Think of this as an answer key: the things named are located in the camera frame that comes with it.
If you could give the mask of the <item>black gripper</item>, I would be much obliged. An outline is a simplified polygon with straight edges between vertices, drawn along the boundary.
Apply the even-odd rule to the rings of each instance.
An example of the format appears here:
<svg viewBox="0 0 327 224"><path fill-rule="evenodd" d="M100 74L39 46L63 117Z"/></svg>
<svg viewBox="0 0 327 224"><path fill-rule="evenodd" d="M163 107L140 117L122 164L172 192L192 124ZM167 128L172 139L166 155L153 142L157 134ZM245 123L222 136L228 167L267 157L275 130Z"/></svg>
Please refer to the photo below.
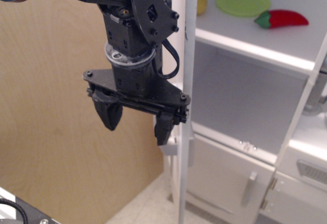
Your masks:
<svg viewBox="0 0 327 224"><path fill-rule="evenodd" d="M135 57L106 51L111 69L87 70L88 95L104 126L114 131L124 107L156 116L158 146L166 145L174 125L186 122L180 90L162 73L162 51L150 49Z"/></svg>

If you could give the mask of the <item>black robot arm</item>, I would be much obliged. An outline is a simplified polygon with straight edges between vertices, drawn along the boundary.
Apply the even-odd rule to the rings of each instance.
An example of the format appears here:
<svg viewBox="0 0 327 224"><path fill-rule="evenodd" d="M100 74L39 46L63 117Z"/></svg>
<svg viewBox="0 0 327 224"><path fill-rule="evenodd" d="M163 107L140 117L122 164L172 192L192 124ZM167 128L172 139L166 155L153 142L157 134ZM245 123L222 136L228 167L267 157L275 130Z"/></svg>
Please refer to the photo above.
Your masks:
<svg viewBox="0 0 327 224"><path fill-rule="evenodd" d="M1 0L20 3L26 0ZM178 32L179 14L172 0L79 0L96 4L103 14L105 54L112 68L88 70L88 95L104 126L113 131L124 107L155 115L159 146L167 144L175 125L186 122L190 97L170 83L179 67L165 74L162 51L179 63L168 37Z"/></svg>

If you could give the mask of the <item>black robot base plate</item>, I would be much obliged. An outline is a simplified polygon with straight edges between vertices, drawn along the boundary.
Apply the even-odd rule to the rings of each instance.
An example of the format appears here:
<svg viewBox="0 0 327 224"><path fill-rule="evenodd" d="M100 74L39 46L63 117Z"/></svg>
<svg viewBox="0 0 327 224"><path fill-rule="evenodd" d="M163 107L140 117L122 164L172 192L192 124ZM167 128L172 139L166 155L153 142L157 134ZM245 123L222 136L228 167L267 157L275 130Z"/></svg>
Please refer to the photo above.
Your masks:
<svg viewBox="0 0 327 224"><path fill-rule="evenodd" d="M60 223L1 187L1 223Z"/></svg>

